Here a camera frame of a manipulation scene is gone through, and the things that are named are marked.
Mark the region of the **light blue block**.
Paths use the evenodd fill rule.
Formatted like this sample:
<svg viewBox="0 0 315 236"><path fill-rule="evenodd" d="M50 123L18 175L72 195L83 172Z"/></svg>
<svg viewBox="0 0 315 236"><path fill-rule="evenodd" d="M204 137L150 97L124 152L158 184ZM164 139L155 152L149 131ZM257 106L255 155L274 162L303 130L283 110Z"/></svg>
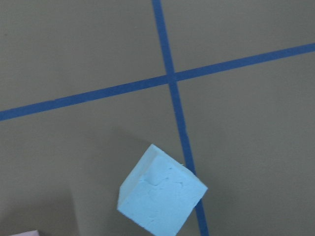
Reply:
<svg viewBox="0 0 315 236"><path fill-rule="evenodd" d="M207 186L151 144L119 189L117 210L155 236L175 236Z"/></svg>

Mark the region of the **light pink foam block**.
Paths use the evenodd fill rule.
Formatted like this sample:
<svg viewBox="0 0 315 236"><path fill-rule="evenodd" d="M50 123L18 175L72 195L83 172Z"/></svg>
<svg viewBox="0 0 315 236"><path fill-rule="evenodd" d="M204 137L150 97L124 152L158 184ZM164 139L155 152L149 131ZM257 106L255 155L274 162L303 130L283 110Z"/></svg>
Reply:
<svg viewBox="0 0 315 236"><path fill-rule="evenodd" d="M40 234L38 230L34 230L34 231L22 232L22 233L10 235L10 236L40 236Z"/></svg>

